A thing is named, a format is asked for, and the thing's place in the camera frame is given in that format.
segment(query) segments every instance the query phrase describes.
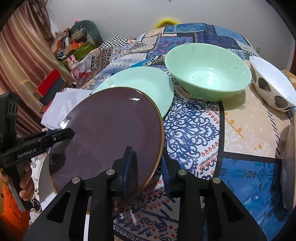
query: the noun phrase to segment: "finger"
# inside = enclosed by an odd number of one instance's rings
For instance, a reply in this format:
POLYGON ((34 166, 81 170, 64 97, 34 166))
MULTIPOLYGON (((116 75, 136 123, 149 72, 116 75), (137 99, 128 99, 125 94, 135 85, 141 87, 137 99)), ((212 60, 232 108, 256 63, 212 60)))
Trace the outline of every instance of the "finger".
POLYGON ((33 185, 32 190, 30 191, 29 195, 24 198, 24 201, 30 201, 34 196, 35 187, 33 185))
POLYGON ((0 172, 0 179, 7 183, 9 181, 9 176, 5 172, 0 172))
POLYGON ((26 185, 26 187, 20 191, 20 197, 23 198, 24 200, 27 199, 28 196, 31 194, 33 187, 34 187, 34 182, 32 179, 30 179, 28 185, 26 185))
POLYGON ((22 179, 20 180, 20 187, 24 189, 27 184, 29 183, 32 176, 32 169, 30 168, 29 171, 25 172, 22 176, 22 179))
POLYGON ((24 166, 24 170, 25 170, 25 172, 29 171, 30 168, 31 168, 31 164, 30 164, 29 161, 27 161, 27 162, 25 163, 25 166, 24 166))

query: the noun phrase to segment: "light green plate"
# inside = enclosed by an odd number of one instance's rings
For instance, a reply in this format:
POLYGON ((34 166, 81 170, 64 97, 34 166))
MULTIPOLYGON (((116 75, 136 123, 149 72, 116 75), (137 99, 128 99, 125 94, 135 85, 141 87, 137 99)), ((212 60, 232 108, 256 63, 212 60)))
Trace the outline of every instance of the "light green plate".
POLYGON ((188 43, 171 49, 165 65, 181 86, 198 99, 222 101, 251 83, 251 71, 236 54, 219 46, 188 43))
POLYGON ((93 93, 112 87, 131 87, 144 92, 154 101, 161 117, 166 115, 174 98, 170 77, 153 67, 142 66, 120 71, 100 84, 93 93))

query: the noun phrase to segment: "white bowl with black spots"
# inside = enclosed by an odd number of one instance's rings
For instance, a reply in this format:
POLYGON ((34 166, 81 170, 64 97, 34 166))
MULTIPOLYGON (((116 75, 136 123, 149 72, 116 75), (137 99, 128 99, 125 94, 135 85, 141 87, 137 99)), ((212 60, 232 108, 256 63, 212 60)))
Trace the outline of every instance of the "white bowl with black spots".
POLYGON ((296 91, 278 68, 256 56, 250 56, 250 62, 255 89, 270 107, 281 112, 296 107, 296 91))

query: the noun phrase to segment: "cardboard box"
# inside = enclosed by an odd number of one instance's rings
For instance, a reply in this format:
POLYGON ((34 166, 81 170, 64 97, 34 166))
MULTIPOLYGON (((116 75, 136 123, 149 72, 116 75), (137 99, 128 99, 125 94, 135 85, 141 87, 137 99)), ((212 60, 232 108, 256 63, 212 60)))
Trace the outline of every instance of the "cardboard box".
POLYGON ((62 50, 62 43, 61 43, 61 41, 60 40, 57 40, 55 42, 55 44, 52 46, 51 49, 52 49, 52 52, 54 54, 57 54, 59 51, 61 51, 62 50))
POLYGON ((68 84, 57 69, 54 69, 38 86, 33 95, 43 104, 49 104, 55 94, 61 91, 68 84))
POLYGON ((69 54, 71 51, 74 51, 75 49, 79 48, 83 43, 78 44, 70 44, 67 48, 64 49, 64 55, 69 54))
POLYGON ((77 44, 77 39, 72 39, 71 44, 77 44))

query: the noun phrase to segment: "dark purple plate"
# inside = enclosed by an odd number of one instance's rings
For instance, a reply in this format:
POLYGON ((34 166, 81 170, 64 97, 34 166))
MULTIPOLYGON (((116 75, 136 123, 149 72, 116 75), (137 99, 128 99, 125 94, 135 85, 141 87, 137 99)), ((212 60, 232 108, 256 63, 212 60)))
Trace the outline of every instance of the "dark purple plate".
POLYGON ((56 192, 73 177, 84 180, 111 168, 127 146, 137 155, 138 192, 117 200, 114 208, 126 205, 150 182, 162 155, 164 128, 147 95, 126 87, 105 89, 79 103, 65 120, 75 135, 51 148, 49 172, 56 192))

